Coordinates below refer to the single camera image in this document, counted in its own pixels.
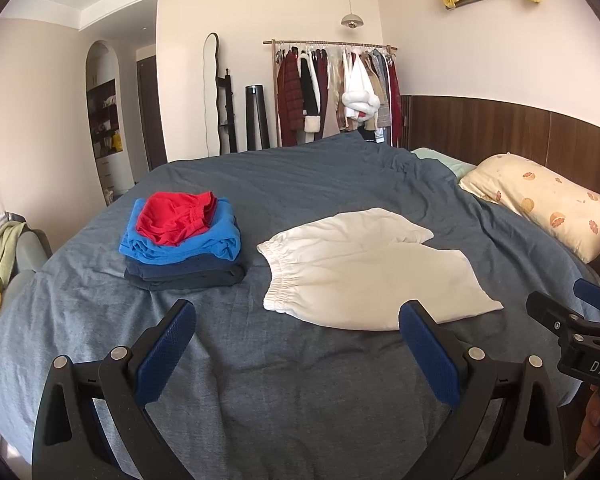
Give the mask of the person's right hand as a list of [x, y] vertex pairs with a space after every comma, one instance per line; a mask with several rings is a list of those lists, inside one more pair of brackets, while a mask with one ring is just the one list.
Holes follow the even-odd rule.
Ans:
[[600, 445], [600, 388], [591, 386], [591, 390], [576, 443], [576, 452], [581, 458], [590, 456]]

